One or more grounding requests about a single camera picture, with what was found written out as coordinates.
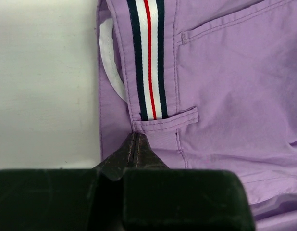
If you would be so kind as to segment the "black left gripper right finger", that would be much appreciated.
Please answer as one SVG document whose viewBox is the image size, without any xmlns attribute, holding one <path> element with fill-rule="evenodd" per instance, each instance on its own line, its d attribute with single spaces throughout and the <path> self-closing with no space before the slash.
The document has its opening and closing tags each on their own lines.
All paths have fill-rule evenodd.
<svg viewBox="0 0 297 231">
<path fill-rule="evenodd" d="M 131 133 L 122 174 L 127 231 L 253 231 L 245 189 L 228 170 L 170 169 L 144 134 Z"/>
</svg>

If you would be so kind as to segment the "purple trousers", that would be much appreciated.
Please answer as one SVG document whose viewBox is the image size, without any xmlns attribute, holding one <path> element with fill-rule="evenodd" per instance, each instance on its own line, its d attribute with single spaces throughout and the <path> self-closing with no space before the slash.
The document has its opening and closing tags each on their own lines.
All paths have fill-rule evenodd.
<svg viewBox="0 0 297 231">
<path fill-rule="evenodd" d="M 172 168 L 239 176 L 297 231 L 297 0 L 100 0 L 101 158 L 145 133 Z"/>
</svg>

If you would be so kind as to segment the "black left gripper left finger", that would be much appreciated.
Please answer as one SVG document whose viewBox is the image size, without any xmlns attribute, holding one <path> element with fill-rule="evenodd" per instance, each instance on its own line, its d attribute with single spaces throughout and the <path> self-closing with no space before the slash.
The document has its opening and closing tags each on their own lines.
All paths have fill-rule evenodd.
<svg viewBox="0 0 297 231">
<path fill-rule="evenodd" d="M 122 231 L 120 180 L 134 137 L 94 168 L 1 169 L 0 231 Z"/>
</svg>

